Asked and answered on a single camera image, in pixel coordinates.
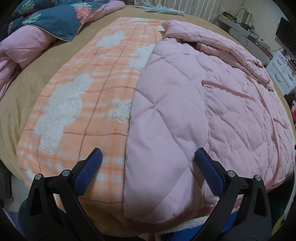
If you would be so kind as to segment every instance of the floral comforter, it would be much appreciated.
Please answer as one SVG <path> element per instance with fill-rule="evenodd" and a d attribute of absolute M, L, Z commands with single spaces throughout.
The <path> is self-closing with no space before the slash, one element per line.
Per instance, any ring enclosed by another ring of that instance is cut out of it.
<path fill-rule="evenodd" d="M 0 41 L 22 26 L 33 25 L 53 36 L 71 41 L 80 28 L 110 0 L 24 0 L 0 31 Z"/>

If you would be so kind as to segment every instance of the white curtain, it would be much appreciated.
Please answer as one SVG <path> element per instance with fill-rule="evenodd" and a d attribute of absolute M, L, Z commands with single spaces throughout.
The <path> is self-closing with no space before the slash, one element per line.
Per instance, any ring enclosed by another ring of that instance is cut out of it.
<path fill-rule="evenodd" d="M 149 3 L 161 4 L 168 8 L 183 10 L 185 14 L 194 15 L 214 23 L 221 8 L 222 0 L 134 0 L 135 5 Z"/>

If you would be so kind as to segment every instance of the wall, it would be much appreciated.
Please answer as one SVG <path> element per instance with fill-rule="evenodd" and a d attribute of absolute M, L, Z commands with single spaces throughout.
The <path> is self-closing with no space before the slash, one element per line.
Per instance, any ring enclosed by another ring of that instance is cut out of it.
<path fill-rule="evenodd" d="M 285 17 L 280 8 L 272 0 L 224 0 L 221 6 L 221 12 L 227 11 L 236 15 L 241 8 L 245 8 L 252 14 L 252 24 L 260 34 L 260 38 L 266 41 L 271 50 L 277 50 L 281 47 L 288 49 L 276 36 L 277 26 L 281 17 Z M 244 10 L 237 15 L 242 19 Z"/>

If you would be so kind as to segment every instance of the pink quilted blanket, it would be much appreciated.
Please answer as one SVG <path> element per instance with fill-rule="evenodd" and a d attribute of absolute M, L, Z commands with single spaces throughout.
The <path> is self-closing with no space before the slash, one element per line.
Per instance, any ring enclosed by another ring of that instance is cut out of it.
<path fill-rule="evenodd" d="M 190 23 L 162 26 L 136 86 L 126 147 L 124 214 L 144 232 L 213 210 L 218 198 L 193 162 L 200 147 L 239 176 L 261 175 L 267 190 L 292 176 L 295 157 L 287 113 L 259 60 Z"/>

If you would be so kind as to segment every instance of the tan bedsheet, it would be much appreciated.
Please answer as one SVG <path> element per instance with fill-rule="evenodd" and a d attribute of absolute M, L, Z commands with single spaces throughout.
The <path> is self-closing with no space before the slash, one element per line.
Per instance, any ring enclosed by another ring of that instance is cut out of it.
<path fill-rule="evenodd" d="M 119 17 L 187 21 L 234 40 L 219 27 L 195 16 L 186 15 L 182 17 L 147 13 L 143 9 L 126 6 L 122 10 L 84 26 L 73 41 L 56 42 L 16 78 L 0 102 L 0 159 L 17 178 L 22 179 L 17 163 L 17 144 L 39 94 L 63 64 L 68 62 L 74 54 L 91 41 L 99 30 Z M 292 115 L 288 104 L 277 85 L 275 85 L 275 88 L 292 123 Z"/>

